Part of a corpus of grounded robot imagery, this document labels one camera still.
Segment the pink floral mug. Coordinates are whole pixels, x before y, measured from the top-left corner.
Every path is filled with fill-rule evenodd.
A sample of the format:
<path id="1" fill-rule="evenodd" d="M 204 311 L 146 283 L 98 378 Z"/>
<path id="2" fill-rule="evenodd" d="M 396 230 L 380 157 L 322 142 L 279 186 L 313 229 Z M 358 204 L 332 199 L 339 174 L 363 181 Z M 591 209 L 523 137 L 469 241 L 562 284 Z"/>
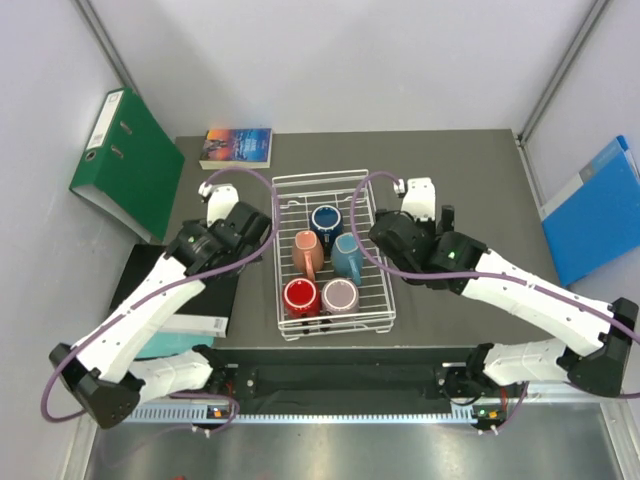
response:
<path id="1" fill-rule="evenodd" d="M 324 266 L 324 250 L 317 235 L 311 230 L 296 233 L 292 247 L 292 260 L 296 269 L 311 281 Z"/>

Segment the red mug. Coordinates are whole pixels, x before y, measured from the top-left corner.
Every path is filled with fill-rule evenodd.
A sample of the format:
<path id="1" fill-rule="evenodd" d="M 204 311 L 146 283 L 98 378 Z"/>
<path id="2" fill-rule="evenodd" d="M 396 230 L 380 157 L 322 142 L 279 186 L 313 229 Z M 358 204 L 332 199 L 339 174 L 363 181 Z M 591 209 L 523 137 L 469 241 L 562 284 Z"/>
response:
<path id="1" fill-rule="evenodd" d="M 307 278 L 289 281 L 282 293 L 285 311 L 291 318 L 309 318 L 321 312 L 320 292 L 316 284 Z"/>

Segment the dark blue mug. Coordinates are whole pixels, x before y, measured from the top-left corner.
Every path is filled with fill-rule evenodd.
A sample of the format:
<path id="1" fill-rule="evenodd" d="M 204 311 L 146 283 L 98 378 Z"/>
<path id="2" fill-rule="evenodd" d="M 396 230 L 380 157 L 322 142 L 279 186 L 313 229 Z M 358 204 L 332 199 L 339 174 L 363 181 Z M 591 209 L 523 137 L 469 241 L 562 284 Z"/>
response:
<path id="1" fill-rule="evenodd" d="M 310 214 L 309 227 L 319 238 L 322 246 L 330 250 L 344 230 L 342 213 L 332 205 L 320 205 Z"/>

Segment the lilac mug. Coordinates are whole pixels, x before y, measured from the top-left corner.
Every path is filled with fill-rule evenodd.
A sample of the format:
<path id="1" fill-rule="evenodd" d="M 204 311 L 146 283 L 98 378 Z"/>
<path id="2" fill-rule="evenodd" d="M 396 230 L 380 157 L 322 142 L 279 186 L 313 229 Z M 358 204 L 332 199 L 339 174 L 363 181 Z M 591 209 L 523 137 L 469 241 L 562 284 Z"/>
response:
<path id="1" fill-rule="evenodd" d="M 359 311 L 359 290 L 349 279 L 334 278 L 321 292 L 322 305 L 329 314 L 354 314 Z"/>

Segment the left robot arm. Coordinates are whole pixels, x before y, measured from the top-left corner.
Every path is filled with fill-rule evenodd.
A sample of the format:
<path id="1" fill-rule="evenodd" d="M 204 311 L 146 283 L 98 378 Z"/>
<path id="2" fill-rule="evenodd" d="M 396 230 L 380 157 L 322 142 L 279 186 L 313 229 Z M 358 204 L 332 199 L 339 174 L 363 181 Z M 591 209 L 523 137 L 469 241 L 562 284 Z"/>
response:
<path id="1" fill-rule="evenodd" d="M 184 222 L 149 274 L 99 327 L 50 352 L 55 378 L 103 429 L 123 422 L 138 405 L 171 394 L 220 394 L 227 374 L 206 345 L 165 358 L 137 356 L 209 280 L 256 260 L 272 231 L 272 220 L 243 201 L 212 223 Z"/>

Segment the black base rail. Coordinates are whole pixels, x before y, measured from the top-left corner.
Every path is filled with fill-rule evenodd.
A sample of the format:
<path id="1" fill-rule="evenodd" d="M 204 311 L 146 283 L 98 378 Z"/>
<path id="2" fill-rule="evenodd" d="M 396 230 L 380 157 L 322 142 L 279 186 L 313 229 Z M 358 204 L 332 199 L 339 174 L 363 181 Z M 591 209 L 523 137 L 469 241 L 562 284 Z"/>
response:
<path id="1" fill-rule="evenodd" d="M 454 399 L 500 403 L 517 386 L 473 387 L 468 348 L 216 349 L 204 392 L 230 395 L 243 414 L 446 413 Z"/>

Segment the paperback book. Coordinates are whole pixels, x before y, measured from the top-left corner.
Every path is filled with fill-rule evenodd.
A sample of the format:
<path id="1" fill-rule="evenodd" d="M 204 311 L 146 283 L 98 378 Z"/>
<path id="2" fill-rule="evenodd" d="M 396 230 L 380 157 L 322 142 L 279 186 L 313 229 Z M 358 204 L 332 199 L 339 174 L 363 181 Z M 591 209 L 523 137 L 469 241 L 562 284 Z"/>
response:
<path id="1" fill-rule="evenodd" d="M 269 168 L 272 138 L 273 131 L 269 128 L 210 129 L 204 137 L 200 166 L 203 170 L 228 166 Z"/>

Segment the teal notebook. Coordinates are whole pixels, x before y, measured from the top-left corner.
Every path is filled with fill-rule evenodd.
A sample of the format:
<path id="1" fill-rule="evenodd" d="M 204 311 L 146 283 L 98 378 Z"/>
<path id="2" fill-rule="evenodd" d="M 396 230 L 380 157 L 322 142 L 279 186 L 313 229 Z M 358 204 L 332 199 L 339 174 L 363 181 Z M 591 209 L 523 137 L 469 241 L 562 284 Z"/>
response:
<path id="1" fill-rule="evenodd" d="M 138 352 L 136 360 L 150 360 L 182 354 L 197 345 L 211 346 L 212 335 L 158 332 Z"/>

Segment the blue folder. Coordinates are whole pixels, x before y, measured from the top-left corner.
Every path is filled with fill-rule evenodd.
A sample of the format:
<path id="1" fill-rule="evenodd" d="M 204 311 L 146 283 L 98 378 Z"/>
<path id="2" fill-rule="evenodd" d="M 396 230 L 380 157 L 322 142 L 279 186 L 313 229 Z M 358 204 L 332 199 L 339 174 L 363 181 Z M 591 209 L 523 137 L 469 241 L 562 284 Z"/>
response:
<path id="1" fill-rule="evenodd" d="M 555 269 L 569 286 L 639 246 L 639 170 L 616 136 L 541 209 Z"/>

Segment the light blue floral mug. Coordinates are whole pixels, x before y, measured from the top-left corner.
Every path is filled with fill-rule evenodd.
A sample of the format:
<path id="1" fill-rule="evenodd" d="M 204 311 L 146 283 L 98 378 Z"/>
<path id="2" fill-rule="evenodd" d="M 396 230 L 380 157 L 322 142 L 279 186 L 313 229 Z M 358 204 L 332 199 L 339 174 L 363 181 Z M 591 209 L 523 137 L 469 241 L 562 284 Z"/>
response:
<path id="1" fill-rule="evenodd" d="M 364 257 L 352 233 L 337 237 L 331 250 L 334 274 L 350 279 L 356 286 L 362 284 Z"/>

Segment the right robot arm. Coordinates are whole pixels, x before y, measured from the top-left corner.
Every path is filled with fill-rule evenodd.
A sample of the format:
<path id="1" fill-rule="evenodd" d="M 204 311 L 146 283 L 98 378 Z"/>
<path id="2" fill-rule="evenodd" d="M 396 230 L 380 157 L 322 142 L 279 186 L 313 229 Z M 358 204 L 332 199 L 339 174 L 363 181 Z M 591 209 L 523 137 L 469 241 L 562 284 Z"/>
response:
<path id="1" fill-rule="evenodd" d="M 465 378 L 476 394 L 520 382 L 566 382 L 600 397 L 622 394 L 639 307 L 574 294 L 530 274 L 453 227 L 446 207 L 440 222 L 399 210 L 380 210 L 369 239 L 403 280 L 499 308 L 550 334 L 547 341 L 478 345 Z"/>

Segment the black box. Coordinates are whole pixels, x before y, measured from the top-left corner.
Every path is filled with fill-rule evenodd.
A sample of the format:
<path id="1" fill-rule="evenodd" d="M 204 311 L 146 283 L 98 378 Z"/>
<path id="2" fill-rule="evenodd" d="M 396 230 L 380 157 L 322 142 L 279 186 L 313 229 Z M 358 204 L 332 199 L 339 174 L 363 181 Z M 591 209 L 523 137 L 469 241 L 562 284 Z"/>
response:
<path id="1" fill-rule="evenodd" d="M 135 245 L 110 303 L 110 312 L 134 291 L 151 272 L 164 248 Z M 235 301 L 238 276 L 213 277 L 206 288 L 183 305 L 160 328 L 162 333 L 193 333 L 226 338 Z"/>

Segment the green lever arch binder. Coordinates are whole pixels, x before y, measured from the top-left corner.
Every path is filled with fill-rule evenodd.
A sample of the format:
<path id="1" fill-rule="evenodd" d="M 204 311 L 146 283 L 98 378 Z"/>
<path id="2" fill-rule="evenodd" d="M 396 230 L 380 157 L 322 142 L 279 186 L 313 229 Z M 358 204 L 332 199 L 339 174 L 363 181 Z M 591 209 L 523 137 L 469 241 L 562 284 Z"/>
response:
<path id="1" fill-rule="evenodd" d="M 106 94 L 69 190 L 146 242 L 163 241 L 184 156 L 130 88 Z"/>

